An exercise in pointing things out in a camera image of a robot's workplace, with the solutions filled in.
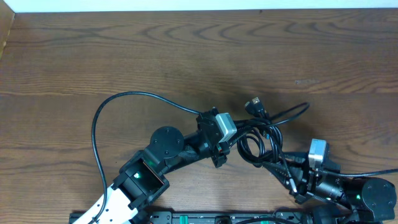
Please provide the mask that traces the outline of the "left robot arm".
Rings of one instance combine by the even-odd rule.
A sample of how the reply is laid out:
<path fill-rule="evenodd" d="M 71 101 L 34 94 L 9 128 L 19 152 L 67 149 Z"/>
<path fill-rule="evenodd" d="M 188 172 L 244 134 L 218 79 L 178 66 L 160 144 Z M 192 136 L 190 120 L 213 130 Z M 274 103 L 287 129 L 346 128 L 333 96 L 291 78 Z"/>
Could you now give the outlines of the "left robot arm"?
<path fill-rule="evenodd" d="M 188 136 L 171 126 L 157 129 L 150 144 L 120 168 L 106 193 L 74 224 L 145 223 L 146 207 L 170 186 L 166 174 L 206 158 L 221 167 L 229 154 L 228 141 L 237 132 L 231 116 L 212 108 L 198 115 L 197 124 Z"/>

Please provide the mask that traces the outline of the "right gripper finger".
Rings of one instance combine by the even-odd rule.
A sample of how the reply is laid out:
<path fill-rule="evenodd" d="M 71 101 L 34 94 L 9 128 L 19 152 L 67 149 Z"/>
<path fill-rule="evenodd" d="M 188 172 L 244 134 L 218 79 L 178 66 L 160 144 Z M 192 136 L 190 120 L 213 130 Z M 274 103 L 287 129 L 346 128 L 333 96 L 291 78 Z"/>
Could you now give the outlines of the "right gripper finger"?
<path fill-rule="evenodd" d="M 281 157 L 282 161 L 290 164 L 308 164 L 308 153 L 307 152 L 285 152 Z"/>
<path fill-rule="evenodd" d="M 290 179 L 294 180 L 295 186 L 298 190 L 304 190 L 307 188 L 307 165 L 304 161 L 287 161 L 290 175 L 288 175 L 287 169 L 283 164 L 263 162 L 262 166 L 273 174 L 287 190 L 292 190 Z"/>

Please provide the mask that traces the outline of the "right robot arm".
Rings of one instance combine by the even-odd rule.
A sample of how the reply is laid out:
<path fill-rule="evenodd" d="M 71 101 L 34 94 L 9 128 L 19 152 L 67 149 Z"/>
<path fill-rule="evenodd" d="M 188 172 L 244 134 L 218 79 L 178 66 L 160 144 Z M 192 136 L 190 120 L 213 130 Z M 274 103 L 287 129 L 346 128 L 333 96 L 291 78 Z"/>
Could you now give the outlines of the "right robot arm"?
<path fill-rule="evenodd" d="M 265 162 L 277 179 L 290 190 L 297 204 L 311 199 L 323 204 L 312 209 L 303 223 L 382 223 L 395 219 L 395 185 L 378 175 L 397 169 L 344 174 L 340 165 L 324 154 L 311 159 L 307 153 L 286 152 L 286 163 Z"/>

